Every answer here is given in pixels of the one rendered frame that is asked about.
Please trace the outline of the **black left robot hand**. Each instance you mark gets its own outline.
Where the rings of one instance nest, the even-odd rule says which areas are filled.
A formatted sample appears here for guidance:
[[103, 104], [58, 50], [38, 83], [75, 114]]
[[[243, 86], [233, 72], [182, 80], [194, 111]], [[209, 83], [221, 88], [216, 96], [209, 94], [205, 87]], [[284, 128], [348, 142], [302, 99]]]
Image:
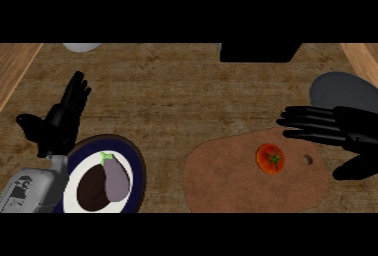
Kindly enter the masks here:
[[38, 158], [69, 154], [89, 92], [84, 73], [76, 71], [67, 82], [60, 102], [51, 106], [45, 118], [41, 119], [32, 114], [16, 116], [14, 121], [23, 130], [24, 138], [36, 144]]

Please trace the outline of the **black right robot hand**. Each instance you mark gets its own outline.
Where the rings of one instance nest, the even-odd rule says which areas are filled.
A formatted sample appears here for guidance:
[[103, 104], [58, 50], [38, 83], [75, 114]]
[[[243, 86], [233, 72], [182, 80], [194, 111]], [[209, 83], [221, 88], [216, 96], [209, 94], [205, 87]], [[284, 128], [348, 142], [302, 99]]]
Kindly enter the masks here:
[[363, 180], [378, 174], [378, 114], [351, 107], [289, 106], [275, 120], [292, 127], [281, 135], [339, 146], [355, 156], [333, 170], [335, 180]]

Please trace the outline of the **dark grey pan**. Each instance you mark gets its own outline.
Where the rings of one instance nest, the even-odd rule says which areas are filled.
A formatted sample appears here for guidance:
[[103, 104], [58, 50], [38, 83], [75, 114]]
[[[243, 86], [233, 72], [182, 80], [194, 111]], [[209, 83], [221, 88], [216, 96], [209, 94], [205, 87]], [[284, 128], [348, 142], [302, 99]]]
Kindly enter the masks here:
[[378, 88], [358, 76], [326, 72], [309, 86], [309, 105], [332, 109], [345, 106], [378, 113]]

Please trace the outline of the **red tomato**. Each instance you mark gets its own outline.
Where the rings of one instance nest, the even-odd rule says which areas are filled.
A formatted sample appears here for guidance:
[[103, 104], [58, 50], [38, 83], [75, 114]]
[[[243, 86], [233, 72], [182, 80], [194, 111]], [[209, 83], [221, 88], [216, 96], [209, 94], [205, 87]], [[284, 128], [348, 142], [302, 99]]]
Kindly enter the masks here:
[[267, 174], [277, 174], [284, 165], [283, 151], [274, 144], [262, 144], [255, 152], [255, 162], [261, 171]]

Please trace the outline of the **brown wooden cutting board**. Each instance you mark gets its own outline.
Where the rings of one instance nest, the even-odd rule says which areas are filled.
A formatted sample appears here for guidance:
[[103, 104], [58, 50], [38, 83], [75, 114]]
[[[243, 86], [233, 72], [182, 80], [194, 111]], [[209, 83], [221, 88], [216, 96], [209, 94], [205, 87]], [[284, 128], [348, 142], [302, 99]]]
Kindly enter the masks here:
[[[202, 143], [182, 169], [185, 202], [193, 212], [298, 212], [321, 202], [327, 168], [314, 145], [281, 136], [280, 127]], [[255, 152], [274, 144], [284, 155], [277, 174], [261, 171]]]

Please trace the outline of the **purple eggplant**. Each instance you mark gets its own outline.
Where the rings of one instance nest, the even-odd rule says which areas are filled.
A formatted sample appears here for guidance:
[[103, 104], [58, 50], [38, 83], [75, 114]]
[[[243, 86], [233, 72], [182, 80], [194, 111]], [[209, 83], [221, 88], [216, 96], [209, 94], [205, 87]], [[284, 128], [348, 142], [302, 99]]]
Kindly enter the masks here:
[[120, 162], [112, 153], [100, 152], [100, 163], [84, 173], [76, 187], [76, 200], [89, 212], [117, 203], [128, 195], [131, 181]]

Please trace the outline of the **blue and white plate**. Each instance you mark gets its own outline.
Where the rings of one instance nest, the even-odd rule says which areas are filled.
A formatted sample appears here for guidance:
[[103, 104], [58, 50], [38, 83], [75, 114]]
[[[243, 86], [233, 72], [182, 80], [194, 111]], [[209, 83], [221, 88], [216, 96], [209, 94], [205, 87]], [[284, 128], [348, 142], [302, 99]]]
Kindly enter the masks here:
[[[100, 163], [100, 152], [112, 153], [126, 171], [131, 188], [126, 197], [110, 203], [101, 210], [89, 212], [81, 208], [76, 200], [76, 187], [85, 171]], [[146, 166], [138, 148], [132, 142], [113, 134], [95, 135], [84, 139], [67, 155], [69, 180], [54, 213], [135, 213], [144, 195]]]

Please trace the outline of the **pale grey round object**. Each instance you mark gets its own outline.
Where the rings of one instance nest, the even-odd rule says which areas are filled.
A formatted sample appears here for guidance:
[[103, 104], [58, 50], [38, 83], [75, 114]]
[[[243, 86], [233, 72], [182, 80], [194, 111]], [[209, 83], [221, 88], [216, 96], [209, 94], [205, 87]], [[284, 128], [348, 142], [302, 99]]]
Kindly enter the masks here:
[[64, 43], [63, 46], [70, 52], [81, 53], [94, 50], [100, 43]]

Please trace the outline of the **black appliance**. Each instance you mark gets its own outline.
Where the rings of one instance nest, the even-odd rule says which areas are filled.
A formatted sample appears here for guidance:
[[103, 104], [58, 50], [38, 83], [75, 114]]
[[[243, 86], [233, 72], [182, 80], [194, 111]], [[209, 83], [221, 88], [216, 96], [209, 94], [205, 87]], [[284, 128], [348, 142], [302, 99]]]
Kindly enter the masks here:
[[222, 43], [219, 61], [284, 63], [290, 61], [299, 46], [299, 43]]

